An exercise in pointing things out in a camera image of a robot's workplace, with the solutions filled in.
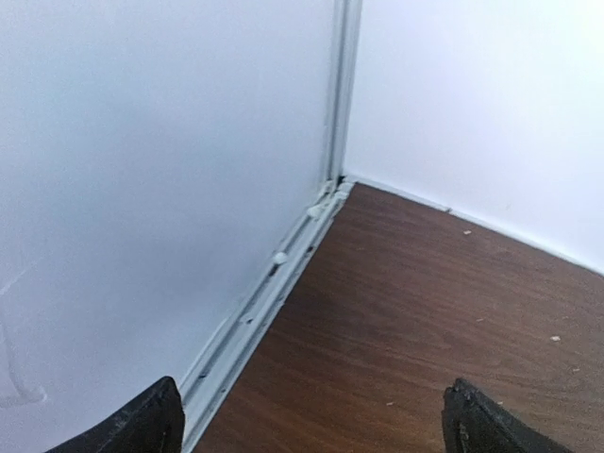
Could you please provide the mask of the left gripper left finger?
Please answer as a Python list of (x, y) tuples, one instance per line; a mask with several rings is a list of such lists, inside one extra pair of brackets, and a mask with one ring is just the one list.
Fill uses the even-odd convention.
[(172, 377), (162, 377), (107, 419), (51, 453), (180, 452), (184, 410)]

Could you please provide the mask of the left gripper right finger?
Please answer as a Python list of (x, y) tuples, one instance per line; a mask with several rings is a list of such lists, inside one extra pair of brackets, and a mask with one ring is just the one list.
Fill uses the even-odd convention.
[(563, 453), (568, 447), (530, 428), (466, 379), (445, 389), (445, 450), (456, 453)]

